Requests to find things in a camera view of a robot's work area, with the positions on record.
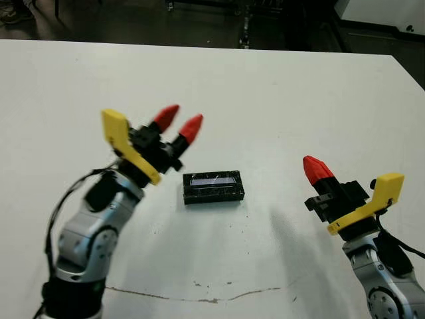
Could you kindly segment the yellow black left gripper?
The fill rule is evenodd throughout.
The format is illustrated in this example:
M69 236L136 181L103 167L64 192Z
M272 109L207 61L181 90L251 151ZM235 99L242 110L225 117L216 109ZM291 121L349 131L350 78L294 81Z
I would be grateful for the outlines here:
M161 141L161 134L171 125L179 105L173 104L159 111L151 123L132 128L127 118L112 109L102 110L104 137L119 157L118 171L137 185L157 185L161 174L169 168L179 171L179 160L195 141L203 123L203 115L189 119L172 143Z

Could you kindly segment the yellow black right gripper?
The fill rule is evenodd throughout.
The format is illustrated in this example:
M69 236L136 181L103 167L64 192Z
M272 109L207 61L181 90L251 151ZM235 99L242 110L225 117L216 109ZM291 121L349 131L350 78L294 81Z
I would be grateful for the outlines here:
M317 195L305 201L309 211L315 211L321 221L328 222L332 235L370 219L375 213L398 202L404 175L388 173L375 179L370 197L358 181L341 183L321 160L313 156L303 158L305 176Z

